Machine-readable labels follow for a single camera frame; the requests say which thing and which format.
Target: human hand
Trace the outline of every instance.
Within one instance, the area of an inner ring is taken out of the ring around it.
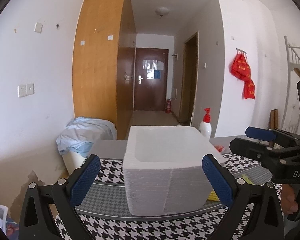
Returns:
[[[295,202],[296,195],[289,184],[282,184],[281,209],[285,215],[291,215],[298,211],[298,204]]]

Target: silver rivet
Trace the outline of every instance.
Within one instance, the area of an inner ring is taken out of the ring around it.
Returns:
[[[63,184],[65,184],[66,183],[66,179],[59,179],[58,180],[58,184],[59,185],[63,185]]]
[[[243,185],[243,184],[246,183],[246,181],[245,181],[244,179],[241,179],[241,178],[237,179],[237,182],[238,182],[240,185]]]
[[[267,182],[267,186],[270,187],[270,188],[273,188],[273,187],[274,187],[274,185],[273,185],[272,182]]]
[[[30,183],[29,188],[34,188],[35,187],[35,182]]]

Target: red bag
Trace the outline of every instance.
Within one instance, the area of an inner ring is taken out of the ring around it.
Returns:
[[[255,86],[251,79],[251,69],[244,54],[240,53],[234,59],[230,70],[236,78],[244,81],[243,97],[244,99],[255,99]]]

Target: white bottle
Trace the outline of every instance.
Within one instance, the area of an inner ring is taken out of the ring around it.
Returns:
[[[199,126],[199,132],[208,140],[210,140],[211,137],[211,124],[210,124],[210,108],[206,108],[205,111],[207,111],[206,115],[203,118],[203,121],[200,123]]]

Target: wooden cabinet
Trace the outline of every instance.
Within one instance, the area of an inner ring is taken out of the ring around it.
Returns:
[[[118,139],[133,111],[136,36],[131,0],[84,0],[74,41],[74,113],[113,122]]]

